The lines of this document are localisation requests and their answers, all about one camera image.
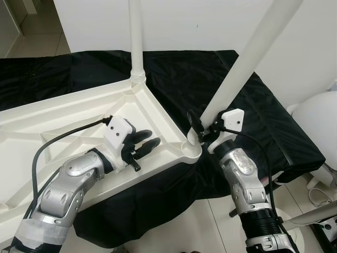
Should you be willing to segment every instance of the baseboard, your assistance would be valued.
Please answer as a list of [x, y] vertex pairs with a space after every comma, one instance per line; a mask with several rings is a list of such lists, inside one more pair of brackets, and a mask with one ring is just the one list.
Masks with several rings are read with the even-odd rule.
[[21, 45], [21, 42], [24, 40], [24, 36], [19, 33], [16, 37], [16, 40], [13, 42], [11, 49], [9, 49], [7, 55], [5, 58], [13, 58], [15, 51], [18, 49], [18, 47]]

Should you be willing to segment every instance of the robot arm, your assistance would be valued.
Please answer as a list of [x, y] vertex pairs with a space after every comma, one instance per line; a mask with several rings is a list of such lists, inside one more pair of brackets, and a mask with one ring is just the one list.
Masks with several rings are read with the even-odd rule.
[[150, 130], [136, 132], [136, 128], [124, 118], [111, 117], [102, 145], [69, 159], [61, 166], [30, 217], [22, 220], [10, 253], [59, 252], [84, 195], [111, 171], [119, 172], [128, 164], [139, 171], [141, 167], [136, 160], [149, 154], [159, 145], [160, 139], [151, 139], [137, 150], [135, 144], [151, 135]]
[[281, 229], [280, 218], [274, 215], [257, 177], [256, 164], [233, 142], [236, 138], [233, 132], [241, 131], [243, 115], [240, 109], [222, 111], [207, 130], [192, 111], [189, 120], [199, 141], [209, 144], [208, 152], [215, 154], [231, 186], [232, 199], [247, 237], [247, 252], [297, 253], [291, 237]]

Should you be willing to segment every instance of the white bracket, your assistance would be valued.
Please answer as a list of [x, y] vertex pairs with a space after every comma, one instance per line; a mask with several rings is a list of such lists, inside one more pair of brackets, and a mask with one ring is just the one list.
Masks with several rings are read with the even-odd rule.
[[[221, 116], [223, 120], [223, 125], [225, 128], [234, 130], [237, 132], [241, 132], [242, 123], [243, 123], [244, 111], [241, 109], [234, 109], [228, 112], [224, 112]], [[236, 134], [221, 132], [219, 137], [211, 143], [209, 148], [207, 149], [210, 154], [214, 153], [214, 149], [219, 146], [221, 143], [228, 140], [235, 140]]]

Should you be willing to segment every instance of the black fabric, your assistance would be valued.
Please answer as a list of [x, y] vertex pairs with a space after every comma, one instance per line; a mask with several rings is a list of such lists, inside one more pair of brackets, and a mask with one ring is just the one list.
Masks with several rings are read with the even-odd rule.
[[[187, 133], [187, 110], [201, 115], [236, 58], [234, 51], [145, 52], [146, 84]], [[121, 81], [130, 77], [130, 70], [130, 53], [123, 51], [0, 59], [0, 109]], [[266, 147], [273, 174], [284, 171], [279, 182], [289, 182], [323, 164], [324, 156], [256, 74], [230, 107], [245, 111], [242, 131]], [[254, 159], [259, 177], [266, 177], [259, 147], [241, 136], [235, 144]], [[111, 248], [173, 219], [196, 199], [228, 194], [217, 162], [203, 152], [195, 164], [177, 164], [80, 212], [74, 226], [80, 237]]]

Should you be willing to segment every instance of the white tape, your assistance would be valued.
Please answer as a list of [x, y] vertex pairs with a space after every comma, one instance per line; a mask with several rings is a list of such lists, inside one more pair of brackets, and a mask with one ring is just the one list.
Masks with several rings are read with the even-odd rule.
[[22, 244], [35, 249], [39, 245], [62, 245], [67, 237], [69, 228], [45, 223], [34, 219], [22, 220], [15, 234]]

